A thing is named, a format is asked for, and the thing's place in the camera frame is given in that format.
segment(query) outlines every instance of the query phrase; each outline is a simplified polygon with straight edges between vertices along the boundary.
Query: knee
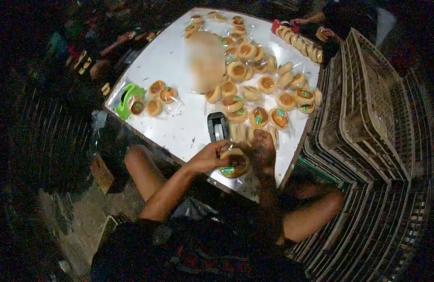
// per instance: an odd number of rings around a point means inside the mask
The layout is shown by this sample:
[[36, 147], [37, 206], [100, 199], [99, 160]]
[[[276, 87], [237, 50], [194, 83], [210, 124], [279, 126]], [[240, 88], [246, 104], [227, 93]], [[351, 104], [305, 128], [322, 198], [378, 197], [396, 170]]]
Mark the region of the knee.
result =
[[124, 156], [124, 164], [126, 168], [132, 166], [135, 163], [147, 162], [148, 155], [146, 154], [143, 146], [141, 145], [131, 145]]

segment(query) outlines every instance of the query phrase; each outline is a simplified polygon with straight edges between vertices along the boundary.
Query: baked bun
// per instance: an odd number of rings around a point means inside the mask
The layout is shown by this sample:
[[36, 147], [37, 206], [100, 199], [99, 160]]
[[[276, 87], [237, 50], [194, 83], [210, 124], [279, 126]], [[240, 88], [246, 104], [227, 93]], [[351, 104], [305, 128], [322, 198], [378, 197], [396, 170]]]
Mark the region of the baked bun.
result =
[[273, 78], [270, 76], [263, 76], [258, 82], [258, 87], [265, 94], [272, 94], [275, 92], [276, 85]]
[[230, 95], [221, 101], [222, 110], [234, 113], [243, 108], [242, 97], [236, 95]]
[[231, 141], [233, 141], [234, 143], [246, 142], [247, 127], [244, 124], [230, 122], [229, 127]]
[[156, 98], [165, 87], [165, 82], [158, 80], [151, 84], [150, 88], [148, 89], [148, 95], [150, 95], [151, 98]]
[[207, 92], [205, 95], [206, 101], [211, 104], [215, 104], [220, 100], [221, 96], [221, 86], [220, 84], [214, 90]]
[[237, 60], [237, 49], [236, 47], [231, 47], [225, 51], [225, 61], [227, 63], [232, 63]]
[[267, 71], [267, 62], [258, 61], [253, 64], [254, 72], [257, 74], [264, 74]]
[[289, 126], [287, 112], [280, 108], [270, 110], [269, 120], [278, 130], [285, 130]]
[[221, 96], [223, 98], [237, 94], [237, 87], [232, 81], [229, 80], [224, 81], [220, 83], [220, 86], [221, 86]]
[[245, 75], [247, 74], [245, 65], [241, 62], [233, 62], [228, 64], [226, 72], [234, 80], [243, 80], [245, 78]]
[[227, 178], [241, 177], [248, 172], [250, 161], [239, 148], [225, 151], [220, 159], [229, 159], [230, 166], [222, 166], [220, 173]]
[[301, 105], [299, 106], [299, 111], [306, 115], [309, 115], [314, 111], [314, 105]]
[[276, 96], [276, 104], [285, 110], [293, 110], [295, 108], [295, 98], [289, 92], [283, 92]]
[[242, 38], [242, 35], [237, 34], [237, 33], [230, 33], [230, 38], [231, 38], [232, 40], [236, 41], [236, 40]]
[[287, 73], [288, 71], [292, 70], [293, 67], [294, 65], [292, 62], [287, 62], [284, 65], [280, 65], [280, 67], [278, 68], [278, 74], [281, 76]]
[[234, 47], [234, 40], [229, 37], [223, 37], [221, 39], [221, 44], [223, 45], [223, 47], [231, 48]]
[[302, 45], [300, 48], [300, 52], [302, 53], [303, 56], [305, 56], [305, 57], [308, 56], [308, 52], [306, 51], [306, 43], [304, 42], [303, 39], [302, 39]]
[[187, 41], [193, 34], [194, 32], [186, 32], [186, 35], [184, 35], [184, 41]]
[[242, 123], [247, 120], [248, 117], [248, 111], [246, 108], [242, 108], [235, 112], [224, 112], [226, 118], [231, 121], [232, 123]]
[[297, 90], [295, 94], [295, 103], [297, 105], [311, 105], [314, 103], [314, 94], [310, 91]]
[[201, 26], [200, 23], [194, 23], [194, 24], [187, 26], [185, 31], [186, 32], [197, 32], [198, 29], [200, 28], [200, 26]]
[[261, 91], [253, 86], [244, 86], [242, 88], [242, 95], [248, 101], [257, 101], [261, 97]]
[[134, 101], [131, 106], [131, 113], [138, 116], [143, 112], [144, 107], [143, 101]]
[[303, 74], [296, 74], [294, 76], [294, 80], [291, 82], [291, 88], [302, 89], [307, 82], [308, 80], [306, 79], [306, 76], [304, 76]]
[[317, 50], [317, 53], [316, 53], [317, 55], [317, 62], [319, 63], [319, 64], [321, 64], [322, 63], [322, 61], [323, 61], [323, 52], [322, 52], [322, 50]]
[[248, 67], [247, 74], [243, 78], [245, 81], [250, 80], [254, 75], [254, 69], [253, 67]]
[[291, 72], [287, 72], [280, 77], [277, 85], [279, 88], [286, 88], [293, 80], [294, 75]]
[[269, 122], [269, 114], [261, 107], [254, 108], [248, 115], [251, 126], [255, 128], [264, 127]]
[[243, 27], [243, 21], [233, 20], [233, 27]]
[[290, 34], [290, 33], [292, 33], [292, 31], [290, 30], [290, 29], [285, 29], [282, 33], [281, 33], [281, 38], [283, 38], [283, 40], [286, 40], [286, 35], [292, 35], [292, 34]]
[[216, 15], [216, 16], [215, 16], [215, 20], [216, 20], [218, 23], [223, 23], [223, 22], [226, 22], [226, 17], [225, 17], [225, 16], [222, 16], [222, 15]]
[[172, 87], [165, 87], [159, 94], [158, 99], [161, 103], [171, 104], [178, 97], [178, 92]]
[[320, 106], [322, 104], [322, 92], [317, 89], [314, 91], [314, 104]]
[[276, 34], [276, 36], [281, 37], [281, 36], [280, 36], [280, 32], [282, 32], [282, 31], [285, 30], [285, 29], [286, 29], [285, 26], [279, 26], [279, 27], [277, 27], [276, 30], [275, 30], [275, 34]]
[[256, 54], [254, 56], [254, 61], [260, 61], [264, 57], [264, 50], [261, 46], [256, 47]]
[[295, 47], [296, 48], [296, 46], [297, 46], [297, 40], [299, 39], [299, 35], [298, 34], [296, 34], [296, 33], [294, 33], [292, 36], [291, 36], [291, 45], [293, 46], [293, 47]]
[[267, 58], [267, 71], [271, 74], [276, 72], [276, 57], [273, 55]]
[[243, 60], [252, 60], [256, 55], [256, 47], [250, 43], [242, 43], [237, 47], [237, 55]]
[[190, 17], [191, 24], [198, 24], [203, 21], [203, 18], [200, 15], [193, 15]]
[[162, 112], [163, 106], [158, 99], [153, 99], [146, 104], [146, 112], [151, 117], [156, 117]]
[[291, 37], [292, 37], [292, 35], [293, 35], [294, 33], [291, 31], [291, 32], [288, 32], [288, 33], [284, 33], [283, 34], [283, 37], [284, 37], [284, 41], [286, 41], [286, 43], [288, 43], [288, 44], [291, 44]]
[[235, 26], [233, 32], [240, 35], [244, 35], [247, 33], [247, 30], [243, 26]]
[[241, 37], [239, 39], [236, 39], [234, 42], [235, 42], [236, 45], [240, 45], [240, 44], [243, 44], [243, 43], [248, 43], [248, 40], [245, 37]]
[[213, 18], [216, 17], [216, 15], [217, 15], [217, 12], [212, 11], [212, 12], [209, 12], [209, 13], [206, 15], [206, 17], [207, 17], [208, 19], [213, 19]]

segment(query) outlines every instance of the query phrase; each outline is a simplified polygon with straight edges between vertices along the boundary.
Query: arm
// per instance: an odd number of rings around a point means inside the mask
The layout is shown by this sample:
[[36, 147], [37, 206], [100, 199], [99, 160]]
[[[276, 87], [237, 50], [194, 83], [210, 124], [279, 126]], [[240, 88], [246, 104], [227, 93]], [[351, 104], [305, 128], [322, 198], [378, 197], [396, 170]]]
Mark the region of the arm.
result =
[[140, 217], [159, 222], [168, 219], [198, 173], [228, 165], [229, 160], [221, 160], [219, 157], [231, 144], [229, 140], [220, 140], [205, 146], [149, 198]]
[[131, 39], [131, 32], [126, 32], [122, 36], [119, 36], [116, 42], [114, 42], [112, 45], [108, 46], [107, 48], [101, 51], [101, 57], [105, 58], [108, 54], [113, 52], [115, 48], [117, 48], [119, 45], [128, 42], [130, 39]]
[[278, 206], [275, 185], [275, 147], [272, 136], [264, 130], [254, 131], [251, 150], [246, 150], [261, 184], [259, 189], [259, 209], [257, 211], [259, 231], [266, 246], [272, 246], [283, 238], [282, 213]]
[[290, 24], [293, 25], [307, 25], [309, 23], [319, 24], [325, 21], [325, 14], [323, 12], [317, 13], [309, 19], [294, 19], [290, 21]]

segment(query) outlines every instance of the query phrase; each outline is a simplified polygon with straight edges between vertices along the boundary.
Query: hand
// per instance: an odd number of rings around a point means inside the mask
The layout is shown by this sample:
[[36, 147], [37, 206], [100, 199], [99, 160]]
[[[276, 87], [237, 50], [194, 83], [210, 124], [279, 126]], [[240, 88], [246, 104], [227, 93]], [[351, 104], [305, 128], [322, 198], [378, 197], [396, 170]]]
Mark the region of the hand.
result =
[[322, 32], [327, 38], [336, 37], [336, 34], [334, 33], [334, 31], [332, 31], [329, 28], [322, 29]]
[[233, 143], [230, 140], [220, 140], [209, 143], [198, 152], [187, 164], [186, 168], [194, 173], [207, 173], [219, 166], [229, 166], [229, 159], [221, 160], [220, 155]]
[[308, 20], [294, 19], [294, 20], [291, 20], [289, 23], [291, 24], [291, 26], [294, 26], [294, 25], [307, 25], [308, 24]]
[[131, 39], [131, 32], [126, 32], [123, 35], [118, 36], [118, 43], [119, 44], [124, 44], [126, 42], [128, 42]]
[[236, 144], [235, 147], [240, 148], [247, 155], [258, 178], [265, 175], [273, 176], [276, 153], [270, 133], [256, 129], [251, 148], [247, 144]]

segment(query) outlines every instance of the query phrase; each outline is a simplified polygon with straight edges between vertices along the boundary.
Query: blurred object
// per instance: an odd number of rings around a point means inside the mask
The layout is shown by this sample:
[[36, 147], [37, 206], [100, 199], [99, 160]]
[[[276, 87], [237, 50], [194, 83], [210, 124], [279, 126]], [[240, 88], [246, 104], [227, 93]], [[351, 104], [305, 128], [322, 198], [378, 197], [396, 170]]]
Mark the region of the blurred object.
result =
[[107, 194], [115, 178], [108, 170], [99, 153], [96, 153], [94, 160], [91, 161], [90, 170], [101, 191]]

